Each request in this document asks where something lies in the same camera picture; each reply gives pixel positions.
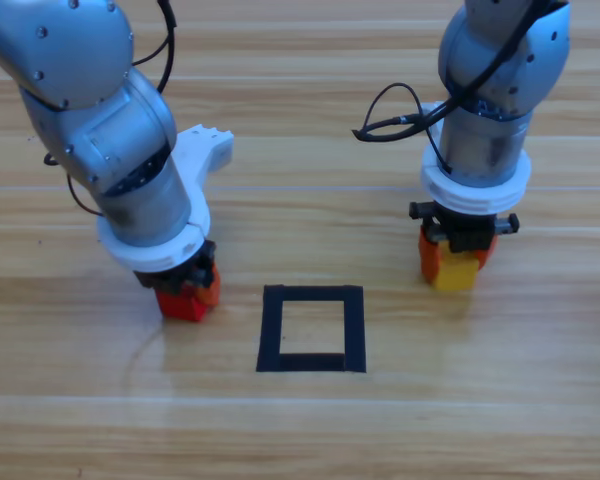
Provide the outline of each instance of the black cable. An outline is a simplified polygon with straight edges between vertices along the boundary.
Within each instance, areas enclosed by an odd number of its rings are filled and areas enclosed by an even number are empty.
[[[71,192],[71,196],[73,197],[73,199],[76,201],[76,203],[78,204],[78,206],[80,208],[82,208],[85,212],[91,213],[92,215],[104,217],[104,215],[102,213],[96,212],[95,210],[90,209],[84,203],[82,203],[80,201],[80,199],[78,198],[78,195],[76,194],[76,191],[73,189],[73,182],[71,181],[71,175],[69,175],[68,173],[67,173],[67,184],[69,185],[69,191]]]
[[[164,72],[162,73],[162,79],[160,80],[160,84],[157,89],[158,92],[164,92],[164,89],[169,83],[169,77],[171,76],[171,70],[173,69],[173,62],[175,59],[175,48],[176,48],[176,36],[173,32],[169,33],[169,37],[167,38],[169,44],[169,56],[167,57],[167,64],[164,67]]]
[[[395,87],[403,87],[403,88],[406,88],[407,90],[409,90],[409,92],[413,96],[413,99],[416,102],[416,106],[418,107],[418,113],[414,114],[414,115],[409,115],[409,116],[393,117],[393,118],[390,118],[387,120],[382,120],[380,122],[376,122],[374,124],[369,125],[369,119],[371,118],[373,109],[375,108],[378,101],[384,96],[385,93],[387,93],[389,90],[391,90],[392,88],[395,88]],[[364,119],[364,125],[363,125],[362,129],[363,130],[368,129],[368,131],[370,131],[370,130],[376,130],[378,128],[388,127],[391,125],[408,125],[410,123],[417,124],[417,122],[419,122],[422,118],[424,118],[424,110],[422,110],[422,104],[420,103],[420,99],[418,98],[418,95],[416,94],[415,90],[413,88],[411,88],[409,85],[407,85],[406,83],[396,82],[396,83],[392,83],[391,85],[385,87],[384,90],[382,90],[376,96],[376,98],[373,100],[373,102],[371,103],[371,106],[369,107],[369,110],[367,111],[367,116]],[[438,157],[438,160],[440,161],[440,164],[442,165],[442,168],[444,168],[444,170],[447,173],[451,173],[451,167],[449,166],[449,164],[444,160],[444,158],[440,154],[440,150],[438,150],[438,146],[436,145],[436,142],[433,139],[433,135],[431,135],[431,130],[429,129],[429,127],[426,127],[424,129],[424,131],[427,132],[427,136],[429,137],[429,141],[431,142],[433,151],[436,152],[436,155]]]
[[[148,61],[153,60],[158,55],[160,55],[162,50],[164,50],[168,44],[169,44],[169,37],[165,38],[164,41],[162,42],[162,45],[160,45],[158,47],[158,49],[155,52],[153,52],[151,55],[146,56],[140,60],[136,60],[135,62],[133,62],[133,66],[137,67],[138,65],[142,65],[143,63],[147,63]]]
[[[360,130],[353,130],[353,135],[361,142],[367,143],[386,143],[386,142],[395,142],[398,140],[403,140],[405,138],[412,137],[417,135],[423,131],[434,126],[440,120],[445,118],[451,112],[453,112],[456,108],[458,108],[462,103],[464,103],[468,98],[471,97],[482,85],[484,85],[489,78],[500,68],[500,66],[508,61],[511,56],[515,53],[518,48],[520,41],[527,34],[527,31],[533,26],[535,21],[540,18],[547,9],[551,6],[553,0],[535,0],[531,3],[527,11],[525,12],[522,20],[518,24],[518,26],[513,31],[511,37],[504,44],[502,49],[498,52],[489,66],[476,77],[466,88],[461,90],[458,93],[454,93],[446,102],[442,105],[428,113],[426,116],[423,116],[422,113],[418,114],[410,114],[405,115],[404,117],[394,117],[395,118],[405,118],[407,119],[407,125],[411,125],[411,127],[403,130],[402,132],[389,134],[389,135],[371,135],[369,132],[376,130],[378,128],[382,128],[387,125],[400,125],[401,123],[390,123],[394,119],[389,119],[383,122],[378,122],[373,125],[365,125]]]
[[[58,161],[57,161],[57,160],[55,160],[55,159],[53,158],[53,155],[51,155],[50,153],[47,153],[47,154],[44,156],[44,160],[43,160],[43,162],[44,162],[44,164],[45,164],[45,165],[48,165],[48,166],[50,166],[50,167],[55,167],[55,166],[59,165]]]
[[[168,57],[167,63],[164,67],[164,72],[162,73],[162,79],[160,80],[160,84],[158,85],[158,92],[164,92],[164,89],[169,83],[169,77],[171,76],[171,71],[173,69],[173,62],[175,60],[175,50],[176,50],[176,33],[175,29],[178,26],[176,23],[176,16],[173,13],[173,9],[171,8],[171,4],[169,0],[158,0],[158,5],[160,6],[160,10],[162,10],[162,14],[164,15],[164,21],[167,24],[167,45],[168,45]]]

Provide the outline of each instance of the white plastic mount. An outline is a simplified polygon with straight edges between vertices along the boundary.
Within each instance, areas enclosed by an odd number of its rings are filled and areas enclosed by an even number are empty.
[[[440,103],[423,105],[423,110],[431,111]],[[431,136],[440,144],[444,120],[431,128]],[[438,166],[438,158],[429,144],[422,156],[420,181],[434,201],[454,212],[468,215],[498,215],[515,207],[527,190],[531,177],[531,159],[523,150],[518,160],[516,172],[510,180],[497,187],[475,188],[454,182]]]
[[[189,224],[167,243],[155,247],[133,247],[118,240],[108,222],[98,218],[102,245],[123,267],[142,273],[157,273],[177,267],[202,247],[211,229],[211,214],[202,187],[208,172],[231,162],[233,134],[197,125],[178,134],[171,152],[191,200]]]

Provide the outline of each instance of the silver robot arm segment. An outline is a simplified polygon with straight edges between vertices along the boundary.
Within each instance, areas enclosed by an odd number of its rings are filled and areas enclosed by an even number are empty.
[[[531,0],[465,0],[439,52],[442,82],[453,95],[486,69]],[[534,109],[557,83],[569,55],[570,5],[553,2],[513,56],[444,120],[440,152],[452,180],[493,187],[514,175]]]
[[[0,0],[0,66],[43,144],[120,241],[149,247],[186,227],[191,202],[171,111],[132,59],[129,22],[110,0]]]

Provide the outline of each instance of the yellow and orange block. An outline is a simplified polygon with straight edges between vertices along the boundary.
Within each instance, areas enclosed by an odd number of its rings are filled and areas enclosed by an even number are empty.
[[[424,228],[420,229],[420,262],[422,274],[436,290],[456,292],[471,290],[476,275],[486,265],[497,243],[491,242],[489,250],[452,253],[449,242],[431,243],[427,240]]]

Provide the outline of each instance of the wood grain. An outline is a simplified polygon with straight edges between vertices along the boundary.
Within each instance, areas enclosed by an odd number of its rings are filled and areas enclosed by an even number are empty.
[[[523,229],[462,294],[419,275],[426,139],[350,135],[390,82],[443,98],[459,0],[172,3],[177,122],[236,134],[207,188],[222,304],[201,325],[160,317],[0,70],[0,480],[600,479],[600,0],[574,2],[535,115]],[[120,4],[149,53],[155,2]],[[377,116],[412,109],[395,92]],[[363,285],[369,372],[256,374],[277,283]],[[290,305],[283,349],[341,349],[340,313]]]

